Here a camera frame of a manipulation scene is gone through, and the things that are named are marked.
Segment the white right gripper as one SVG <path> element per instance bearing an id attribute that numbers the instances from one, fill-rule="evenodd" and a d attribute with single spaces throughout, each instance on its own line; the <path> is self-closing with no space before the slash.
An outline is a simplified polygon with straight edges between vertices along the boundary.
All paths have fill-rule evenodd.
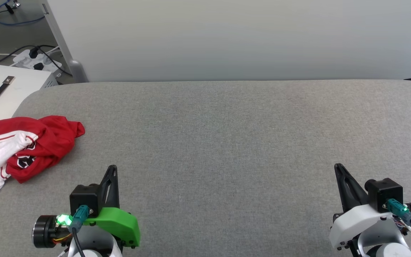
<path id="1" fill-rule="evenodd" d="M 341 163 L 335 164 L 343 209 L 336 215 L 329 240 L 337 250 L 409 250 L 411 203 L 387 202 L 380 213 L 367 204 L 367 192 Z"/>

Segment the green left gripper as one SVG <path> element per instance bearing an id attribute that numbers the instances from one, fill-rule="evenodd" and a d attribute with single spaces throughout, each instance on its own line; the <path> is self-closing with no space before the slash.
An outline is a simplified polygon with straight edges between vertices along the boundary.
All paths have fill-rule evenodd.
<path id="1" fill-rule="evenodd" d="M 118 173 L 116 165 L 109 165 L 101 181 L 102 206 L 97 217 L 90 208 L 80 206 L 73 215 L 41 215 L 32 230 L 36 248 L 53 248 L 56 245 L 70 246 L 72 229 L 76 233 L 85 229 L 99 228 L 113 236 L 118 246 L 139 247 L 140 231 L 137 218 L 120 208 Z"/>

